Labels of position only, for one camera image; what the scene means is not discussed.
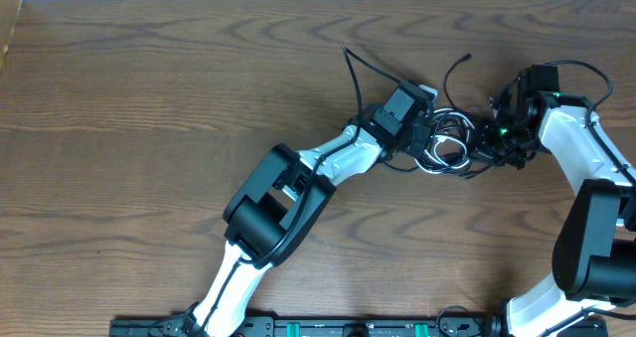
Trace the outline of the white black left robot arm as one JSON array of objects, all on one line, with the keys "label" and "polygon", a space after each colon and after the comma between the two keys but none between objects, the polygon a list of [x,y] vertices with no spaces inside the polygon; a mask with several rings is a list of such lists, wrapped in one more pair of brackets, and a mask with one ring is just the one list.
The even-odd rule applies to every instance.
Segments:
[{"label": "white black left robot arm", "polygon": [[401,82],[386,103],[361,107],[337,137],[312,149],[271,148],[224,210],[223,261],[189,314],[191,335],[232,335],[263,276],[295,252],[338,185],[405,151],[436,101],[436,89]]}]

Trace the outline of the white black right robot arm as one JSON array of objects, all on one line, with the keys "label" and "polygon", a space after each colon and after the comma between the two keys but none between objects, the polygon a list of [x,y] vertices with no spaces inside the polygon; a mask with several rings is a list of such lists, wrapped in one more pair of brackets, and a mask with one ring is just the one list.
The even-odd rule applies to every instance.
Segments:
[{"label": "white black right robot arm", "polygon": [[635,229],[635,169],[603,131],[597,106],[559,87],[559,61],[532,65],[507,84],[469,145],[489,167],[525,167],[551,154],[575,196],[557,236],[547,277],[488,316],[483,336],[590,336],[599,315],[632,321],[635,244],[616,230]]}]

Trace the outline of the black mounting rail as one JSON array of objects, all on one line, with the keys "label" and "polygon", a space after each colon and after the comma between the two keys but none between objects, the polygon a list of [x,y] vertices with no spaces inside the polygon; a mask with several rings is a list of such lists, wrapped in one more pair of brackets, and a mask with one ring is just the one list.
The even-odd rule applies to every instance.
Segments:
[{"label": "black mounting rail", "polygon": [[[113,319],[109,337],[200,336],[194,323],[182,315],[159,320]],[[482,320],[449,315],[439,319],[284,319],[251,316],[231,337],[472,337],[506,336],[496,318]]]}]

